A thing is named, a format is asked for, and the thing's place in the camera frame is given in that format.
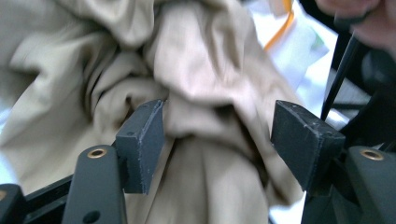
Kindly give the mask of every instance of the wrinkled cloth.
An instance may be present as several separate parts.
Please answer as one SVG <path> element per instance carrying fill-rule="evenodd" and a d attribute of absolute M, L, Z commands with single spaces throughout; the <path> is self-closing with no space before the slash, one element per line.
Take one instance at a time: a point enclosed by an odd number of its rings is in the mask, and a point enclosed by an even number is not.
<path fill-rule="evenodd" d="M 269 138 L 275 100 L 297 99 L 238 1 L 0 4 L 1 78 L 28 80 L 0 149 L 25 193 L 162 99 L 166 141 L 149 195 L 127 195 L 131 223 L 266 223 L 301 197 Z"/>

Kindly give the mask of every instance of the brass grommet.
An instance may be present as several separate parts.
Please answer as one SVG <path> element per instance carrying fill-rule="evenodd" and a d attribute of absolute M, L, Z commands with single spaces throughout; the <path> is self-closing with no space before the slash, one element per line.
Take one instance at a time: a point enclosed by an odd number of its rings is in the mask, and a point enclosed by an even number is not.
<path fill-rule="evenodd" d="M 88 158 L 98 159 L 98 158 L 104 157 L 106 155 L 106 153 L 107 153 L 106 149 L 96 148 L 88 153 Z"/>
<path fill-rule="evenodd" d="M 372 161 L 382 161 L 384 160 L 384 156 L 381 155 L 381 153 L 371 150 L 371 149 L 364 149 L 361 150 L 361 155 L 367 159 L 370 159 Z"/>
<path fill-rule="evenodd" d="M 5 199 L 7 196 L 7 192 L 5 190 L 0 190 L 0 201 Z"/>

